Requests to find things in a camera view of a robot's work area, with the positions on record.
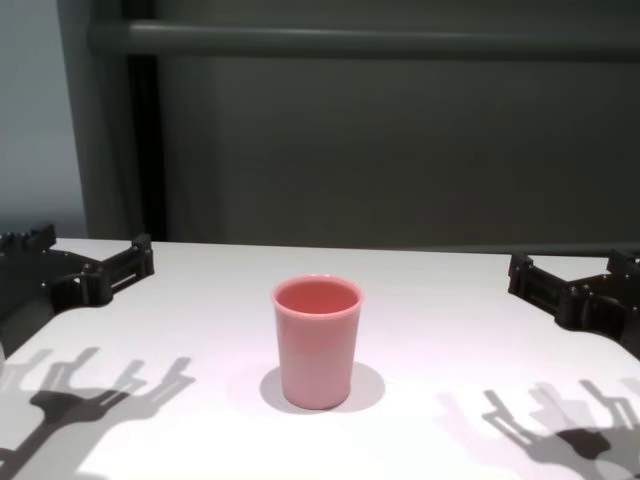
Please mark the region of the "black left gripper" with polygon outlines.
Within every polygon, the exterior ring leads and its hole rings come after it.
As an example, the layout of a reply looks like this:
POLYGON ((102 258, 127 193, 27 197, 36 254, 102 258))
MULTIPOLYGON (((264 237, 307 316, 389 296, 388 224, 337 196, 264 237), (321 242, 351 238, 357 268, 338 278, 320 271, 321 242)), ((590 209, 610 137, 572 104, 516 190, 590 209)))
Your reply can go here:
POLYGON ((116 293, 153 274, 151 236, 102 261, 48 250, 52 223, 1 234, 1 343, 23 345, 58 314, 104 306, 116 293))

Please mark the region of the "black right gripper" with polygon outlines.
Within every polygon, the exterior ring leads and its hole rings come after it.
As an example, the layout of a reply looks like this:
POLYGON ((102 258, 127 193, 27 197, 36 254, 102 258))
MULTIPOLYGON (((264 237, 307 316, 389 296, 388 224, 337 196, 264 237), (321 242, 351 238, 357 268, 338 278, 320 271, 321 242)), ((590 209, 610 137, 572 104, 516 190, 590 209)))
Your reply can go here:
POLYGON ((564 280, 534 264, 527 255, 511 255, 508 292, 552 315, 569 331, 588 331, 639 357, 639 253, 613 249, 607 271, 589 278, 564 280))

